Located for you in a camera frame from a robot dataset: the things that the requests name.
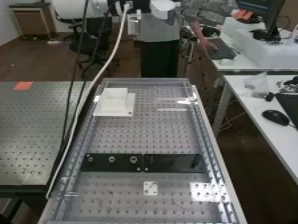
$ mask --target person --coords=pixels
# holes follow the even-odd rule
[[[223,24],[225,17],[230,16],[234,6],[234,0],[182,0],[176,14],[189,22],[203,51],[217,47],[202,34],[201,21],[210,26]],[[141,41],[141,76],[144,78],[177,77],[178,21],[176,20],[174,24],[169,25],[150,13],[144,13],[137,40]]]

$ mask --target paper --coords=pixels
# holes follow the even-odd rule
[[[29,90],[33,82],[19,82],[13,88],[16,91]]]

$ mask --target black pants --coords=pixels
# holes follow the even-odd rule
[[[142,42],[141,73],[144,78],[174,78],[178,69],[180,41]]]

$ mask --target black cable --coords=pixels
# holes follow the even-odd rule
[[[84,12],[82,12],[82,28],[81,28],[81,35],[80,35],[78,46],[77,46],[77,56],[76,56],[74,68],[73,68],[73,73],[72,73],[72,78],[70,78],[69,89],[68,89],[66,109],[65,109],[64,124],[62,124],[62,137],[61,137],[60,151],[61,151],[61,147],[62,147],[62,144],[64,144],[73,82],[74,82],[74,78],[76,78],[77,65],[78,65],[78,60],[80,60],[80,55],[81,55],[81,45],[82,45],[84,30],[85,30],[85,24],[86,24],[88,3],[89,3],[89,0],[85,0],[85,6],[84,6]]]
[[[100,32],[98,32],[98,36],[97,36],[97,41],[96,41],[96,46],[94,46],[94,49],[93,49],[93,52],[92,52],[92,58],[90,58],[90,62],[88,64],[88,66],[84,68],[82,70],[82,73],[81,73],[81,76],[84,77],[84,83],[82,83],[82,86],[81,86],[81,90],[80,90],[80,94],[78,94],[78,98],[77,98],[77,103],[76,103],[76,108],[74,108],[74,112],[73,112],[73,116],[72,116],[72,121],[70,121],[70,125],[69,127],[72,127],[72,124],[73,124],[73,121],[74,121],[74,115],[76,115],[76,112],[77,112],[77,108],[78,108],[78,104],[80,104],[80,101],[81,101],[81,96],[82,96],[82,92],[84,92],[84,89],[85,89],[85,85],[86,85],[86,76],[85,76],[85,73],[86,71],[89,70],[90,66],[93,65],[94,63],[94,60],[96,60],[96,54],[97,54],[97,51],[98,51],[98,47],[100,47],[100,40],[101,40],[101,35],[102,35],[102,32],[104,32],[104,27],[105,27],[105,22],[106,22],[106,18],[109,16],[109,12],[110,12],[110,9],[114,5],[114,3],[117,2],[118,0],[116,0],[109,8],[108,8],[108,11],[105,13],[105,17],[104,17],[104,20],[102,20],[102,23],[101,23],[101,28],[100,28]],[[68,133],[66,133],[66,138],[69,137],[69,134],[70,134],[70,128],[68,129]],[[62,151],[64,147],[65,147],[65,144],[66,144],[66,141],[64,141],[64,138],[62,138],[62,141],[61,141],[61,147],[60,147],[60,152]]]

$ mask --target metal post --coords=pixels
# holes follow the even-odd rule
[[[222,91],[221,101],[219,101],[219,105],[217,108],[217,114],[215,114],[215,118],[214,118],[214,122],[213,122],[213,132],[214,132],[215,137],[219,133],[221,124],[222,124],[223,116],[226,113],[226,108],[227,108],[229,102],[230,102],[230,97],[231,97],[231,90],[230,90],[229,85],[225,83],[225,88]]]

